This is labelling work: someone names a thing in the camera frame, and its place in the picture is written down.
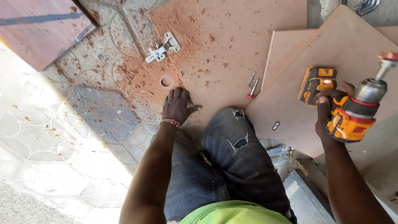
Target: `cordless drill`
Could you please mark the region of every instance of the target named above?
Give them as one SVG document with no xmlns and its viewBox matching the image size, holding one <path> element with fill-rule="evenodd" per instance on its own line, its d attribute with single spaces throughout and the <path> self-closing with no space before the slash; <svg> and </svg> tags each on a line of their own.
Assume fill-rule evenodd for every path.
<svg viewBox="0 0 398 224">
<path fill-rule="evenodd" d="M 334 139 L 345 143 L 361 141 L 376 122 L 379 102 L 387 92 L 387 83 L 382 79 L 398 63 L 398 52 L 384 51 L 379 57 L 382 63 L 375 78 L 363 80 L 352 96 L 333 99 L 326 129 Z"/>
</svg>

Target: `person's left hand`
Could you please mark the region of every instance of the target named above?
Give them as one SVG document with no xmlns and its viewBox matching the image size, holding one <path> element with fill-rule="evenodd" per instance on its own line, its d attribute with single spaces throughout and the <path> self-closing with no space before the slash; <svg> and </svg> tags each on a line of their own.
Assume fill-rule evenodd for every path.
<svg viewBox="0 0 398 224">
<path fill-rule="evenodd" d="M 195 111 L 202 109 L 199 105 L 188 107 L 189 92 L 177 87 L 169 92 L 163 104 L 162 119 L 173 118 L 182 125 Z"/>
</svg>

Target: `jeans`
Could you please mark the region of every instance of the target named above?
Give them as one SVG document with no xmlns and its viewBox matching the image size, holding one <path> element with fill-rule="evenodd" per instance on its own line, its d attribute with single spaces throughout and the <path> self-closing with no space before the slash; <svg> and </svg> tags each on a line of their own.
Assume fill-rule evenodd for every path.
<svg viewBox="0 0 398 224">
<path fill-rule="evenodd" d="M 296 223 L 282 180 L 243 110 L 228 107 L 218 112 L 201 143 L 211 165 L 182 131 L 177 132 L 164 208 L 167 221 L 180 221 L 207 204 L 243 200 Z"/>
</svg>

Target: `brown wooden board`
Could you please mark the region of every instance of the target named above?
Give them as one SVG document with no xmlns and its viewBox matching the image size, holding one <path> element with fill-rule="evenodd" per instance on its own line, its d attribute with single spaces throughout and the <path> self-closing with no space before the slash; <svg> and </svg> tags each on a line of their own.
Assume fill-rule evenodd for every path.
<svg viewBox="0 0 398 224">
<path fill-rule="evenodd" d="M 149 12 L 159 36 L 172 31 L 182 50 L 169 53 L 203 131 L 222 108 L 245 108 L 254 71 L 260 91 L 272 30 L 307 27 L 305 0 L 171 0 Z"/>
<path fill-rule="evenodd" d="M 95 29 L 71 0 L 2 0 L 0 41 L 37 71 Z"/>
<path fill-rule="evenodd" d="M 380 68 L 376 56 L 383 50 L 397 50 L 397 46 L 349 8 L 340 6 L 265 83 L 263 91 L 245 109 L 257 137 L 275 138 L 311 157 L 322 154 L 314 129 L 316 108 L 297 99 L 305 70 L 311 65 L 333 65 L 338 71 L 338 83 L 346 80 L 357 84 L 375 76 Z M 385 78 L 390 85 L 398 83 L 394 73 Z M 398 105 L 390 103 L 395 102 L 396 89 L 389 88 L 381 101 L 376 114 L 378 122 L 398 112 Z M 273 131 L 277 121 L 281 124 Z"/>
<path fill-rule="evenodd" d="M 395 45 L 398 45 L 398 26 L 375 27 L 375 29 L 391 40 Z M 261 89 L 263 89 L 264 84 L 279 72 L 290 57 L 294 55 L 296 50 L 315 32 L 316 29 L 273 31 Z"/>
</svg>

